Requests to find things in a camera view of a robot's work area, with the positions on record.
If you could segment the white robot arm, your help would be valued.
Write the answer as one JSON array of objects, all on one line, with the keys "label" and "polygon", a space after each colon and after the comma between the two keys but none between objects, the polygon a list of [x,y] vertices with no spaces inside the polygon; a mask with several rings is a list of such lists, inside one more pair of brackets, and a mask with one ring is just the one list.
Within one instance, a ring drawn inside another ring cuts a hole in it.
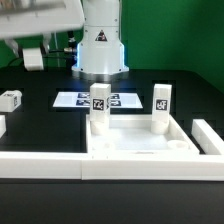
[{"label": "white robot arm", "polygon": [[109,81],[129,72],[121,43],[122,0],[0,0],[0,40],[29,71],[44,68],[51,34],[81,29],[76,77]]}]

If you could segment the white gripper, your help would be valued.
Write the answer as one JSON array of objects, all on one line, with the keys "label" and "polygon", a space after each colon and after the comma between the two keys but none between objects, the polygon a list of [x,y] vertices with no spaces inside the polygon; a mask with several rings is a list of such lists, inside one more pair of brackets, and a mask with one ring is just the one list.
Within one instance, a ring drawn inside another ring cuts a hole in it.
[{"label": "white gripper", "polygon": [[0,39],[21,56],[21,48],[14,39],[43,34],[40,49],[49,53],[52,32],[77,30],[84,25],[80,0],[0,0]]}]

